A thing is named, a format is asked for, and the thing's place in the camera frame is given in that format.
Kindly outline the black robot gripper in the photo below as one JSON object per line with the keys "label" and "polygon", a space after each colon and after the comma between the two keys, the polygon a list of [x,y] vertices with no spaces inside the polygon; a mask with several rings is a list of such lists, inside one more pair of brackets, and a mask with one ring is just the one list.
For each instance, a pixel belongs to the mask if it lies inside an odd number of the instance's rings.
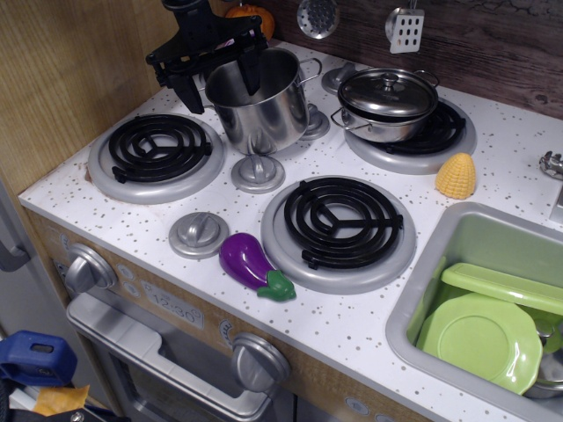
{"label": "black robot gripper", "polygon": [[194,75],[236,62],[249,95],[260,88],[260,55],[267,39],[259,16],[217,16],[207,1],[164,1],[179,30],[146,57],[160,85],[172,88],[190,112],[203,114],[204,105]]}

